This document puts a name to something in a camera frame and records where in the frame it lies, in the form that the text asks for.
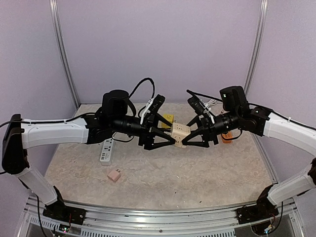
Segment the orange power strip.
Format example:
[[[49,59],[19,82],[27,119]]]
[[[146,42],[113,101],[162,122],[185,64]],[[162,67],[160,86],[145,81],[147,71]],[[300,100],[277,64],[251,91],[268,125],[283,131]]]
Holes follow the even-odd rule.
[[[231,144],[233,142],[233,134],[231,132],[221,134],[221,139],[224,144]]]

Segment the beige cube socket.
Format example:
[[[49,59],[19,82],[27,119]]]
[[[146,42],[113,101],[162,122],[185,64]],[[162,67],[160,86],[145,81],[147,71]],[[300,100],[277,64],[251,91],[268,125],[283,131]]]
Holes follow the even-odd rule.
[[[175,147],[185,149],[186,146],[183,145],[182,140],[190,135],[191,129],[189,126],[186,126],[181,123],[174,122],[171,127],[170,136],[175,140]]]

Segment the white power strip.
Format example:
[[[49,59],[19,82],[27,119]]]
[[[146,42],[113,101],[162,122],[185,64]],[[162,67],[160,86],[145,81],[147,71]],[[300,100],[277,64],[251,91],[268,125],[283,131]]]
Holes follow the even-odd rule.
[[[112,164],[113,154],[115,148],[115,141],[107,139],[103,142],[103,147],[100,155],[99,161],[103,166],[110,166]]]

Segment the pink usb charger plug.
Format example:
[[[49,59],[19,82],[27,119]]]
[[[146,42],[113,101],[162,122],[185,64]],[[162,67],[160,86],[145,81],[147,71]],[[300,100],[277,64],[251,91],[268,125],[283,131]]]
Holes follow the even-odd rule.
[[[120,177],[121,177],[121,173],[120,173],[120,170],[111,170],[107,177],[113,181],[113,182],[116,182]]]

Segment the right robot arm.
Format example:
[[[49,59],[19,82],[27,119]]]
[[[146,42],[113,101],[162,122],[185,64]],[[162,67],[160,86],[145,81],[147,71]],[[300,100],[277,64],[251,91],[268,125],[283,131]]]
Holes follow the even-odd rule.
[[[316,129],[287,118],[273,109],[249,103],[242,86],[230,86],[220,90],[219,102],[225,113],[213,115],[200,100],[201,94],[187,90],[191,95],[189,105],[196,116],[188,126],[197,129],[182,139],[182,144],[208,148],[209,143],[218,144],[218,136],[238,129],[252,134],[276,139],[315,156]],[[255,205],[242,207],[237,213],[239,220],[263,219],[278,215],[277,205],[294,196],[302,195],[316,187],[316,161],[281,183],[266,187]]]

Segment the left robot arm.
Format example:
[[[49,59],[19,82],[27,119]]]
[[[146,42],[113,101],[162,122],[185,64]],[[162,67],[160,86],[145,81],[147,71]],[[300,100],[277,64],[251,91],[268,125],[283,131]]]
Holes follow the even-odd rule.
[[[124,90],[112,90],[103,95],[101,107],[94,113],[63,120],[22,119],[15,114],[6,122],[2,142],[2,168],[15,175],[45,204],[56,218],[69,215],[58,189],[31,167],[27,160],[29,148],[51,144],[98,144],[116,132],[139,138],[139,146],[153,150],[175,144],[175,139],[158,128],[158,110],[165,97],[157,95],[148,103],[145,118],[136,117],[136,109]]]

